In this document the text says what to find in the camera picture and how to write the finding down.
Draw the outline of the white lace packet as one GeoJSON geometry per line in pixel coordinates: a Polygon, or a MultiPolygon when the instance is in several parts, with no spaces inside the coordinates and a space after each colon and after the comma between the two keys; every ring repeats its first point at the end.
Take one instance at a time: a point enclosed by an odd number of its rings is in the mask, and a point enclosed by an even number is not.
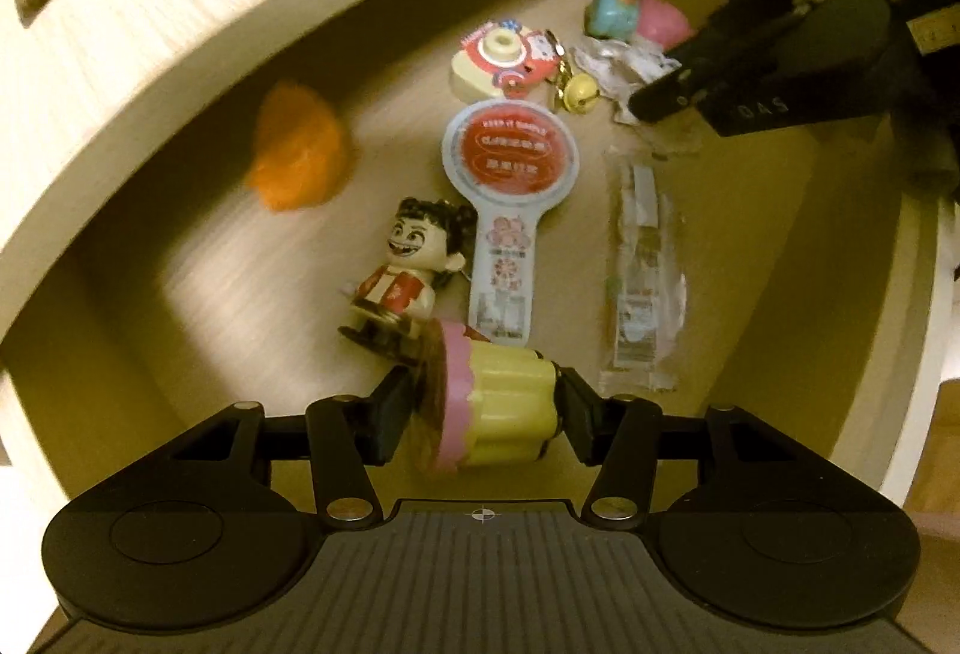
{"type": "Polygon", "coordinates": [[[576,67],[597,82],[602,97],[615,103],[613,121],[625,126],[640,124],[628,110],[631,95],[680,67],[679,61],[644,37],[633,41],[584,37],[571,48],[571,56],[576,67]]]}

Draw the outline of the yellow pink cupcake toy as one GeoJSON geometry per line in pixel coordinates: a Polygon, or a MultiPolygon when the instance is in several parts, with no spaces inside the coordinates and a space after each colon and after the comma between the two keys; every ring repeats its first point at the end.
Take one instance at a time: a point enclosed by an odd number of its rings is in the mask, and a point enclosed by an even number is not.
{"type": "Polygon", "coordinates": [[[416,372],[412,441],[427,472],[530,464],[560,431],[558,371],[535,350],[435,319],[421,337],[416,372]]]}

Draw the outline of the cartoon boy figurine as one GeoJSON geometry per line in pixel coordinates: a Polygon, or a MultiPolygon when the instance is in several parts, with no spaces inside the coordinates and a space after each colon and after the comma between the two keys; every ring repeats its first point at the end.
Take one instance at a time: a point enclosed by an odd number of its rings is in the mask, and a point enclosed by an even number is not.
{"type": "Polygon", "coordinates": [[[340,326],[338,333],[387,360],[413,365],[421,331],[433,317],[436,289],[466,267],[466,238],[475,223],[471,205],[402,199],[387,235],[386,259],[350,298],[359,324],[340,326]]]}

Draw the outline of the round camera toy keychain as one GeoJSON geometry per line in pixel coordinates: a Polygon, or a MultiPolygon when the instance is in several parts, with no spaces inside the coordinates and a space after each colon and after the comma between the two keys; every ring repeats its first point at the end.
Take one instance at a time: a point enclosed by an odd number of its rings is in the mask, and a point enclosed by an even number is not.
{"type": "Polygon", "coordinates": [[[526,98],[556,76],[560,56],[544,30],[514,19],[489,20],[460,40],[449,82],[460,101],[526,98]]]}

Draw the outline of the red round lollipop snack pack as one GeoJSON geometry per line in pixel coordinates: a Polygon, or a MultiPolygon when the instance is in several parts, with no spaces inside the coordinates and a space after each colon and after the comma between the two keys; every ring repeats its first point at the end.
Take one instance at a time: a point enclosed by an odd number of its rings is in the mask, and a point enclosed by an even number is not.
{"type": "Polygon", "coordinates": [[[555,113],[524,100],[485,100],[449,122],[441,142],[449,183],[477,212],[469,326],[500,344],[532,329],[540,218],[579,175],[579,150],[555,113]]]}

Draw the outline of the pink round toy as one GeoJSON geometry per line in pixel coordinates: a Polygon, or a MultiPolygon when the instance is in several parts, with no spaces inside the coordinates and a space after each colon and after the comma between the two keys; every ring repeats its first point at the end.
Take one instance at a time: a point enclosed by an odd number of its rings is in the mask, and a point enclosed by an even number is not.
{"type": "Polygon", "coordinates": [[[686,15],[674,4],[661,0],[638,2],[636,33],[658,44],[664,51],[674,48],[693,35],[686,15]]]}

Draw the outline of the yellow bell charm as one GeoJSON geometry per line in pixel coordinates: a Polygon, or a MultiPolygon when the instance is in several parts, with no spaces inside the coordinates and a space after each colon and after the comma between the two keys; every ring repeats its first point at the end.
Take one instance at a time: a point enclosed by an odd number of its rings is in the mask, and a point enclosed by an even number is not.
{"type": "Polygon", "coordinates": [[[563,74],[556,79],[553,108],[570,115],[587,115],[601,99],[601,89],[589,74],[563,74]]]}

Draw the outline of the teal pink small toy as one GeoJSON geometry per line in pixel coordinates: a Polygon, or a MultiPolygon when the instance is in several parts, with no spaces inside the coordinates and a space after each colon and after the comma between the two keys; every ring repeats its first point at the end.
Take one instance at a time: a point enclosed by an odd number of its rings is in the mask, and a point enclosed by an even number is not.
{"type": "Polygon", "coordinates": [[[640,0],[590,0],[584,31],[592,38],[628,41],[640,25],[640,0]]]}

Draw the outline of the clear long snack wrapper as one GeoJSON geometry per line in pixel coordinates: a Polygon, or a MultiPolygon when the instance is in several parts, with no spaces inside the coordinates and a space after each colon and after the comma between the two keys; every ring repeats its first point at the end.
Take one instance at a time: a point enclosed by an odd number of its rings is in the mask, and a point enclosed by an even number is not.
{"type": "Polygon", "coordinates": [[[601,391],[648,395],[677,387],[677,345],[688,290],[677,253],[679,219],[661,184],[662,161],[643,150],[612,149],[610,259],[605,281],[601,391]]]}

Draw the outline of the orange plastic shell toy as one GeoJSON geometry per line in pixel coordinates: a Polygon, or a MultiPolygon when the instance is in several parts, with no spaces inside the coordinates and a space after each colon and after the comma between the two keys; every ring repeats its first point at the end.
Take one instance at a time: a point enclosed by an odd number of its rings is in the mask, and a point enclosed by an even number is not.
{"type": "Polygon", "coordinates": [[[331,200],[352,168],[352,141],[334,108],[316,90],[282,80],[263,97],[245,183],[270,212],[331,200]]]}

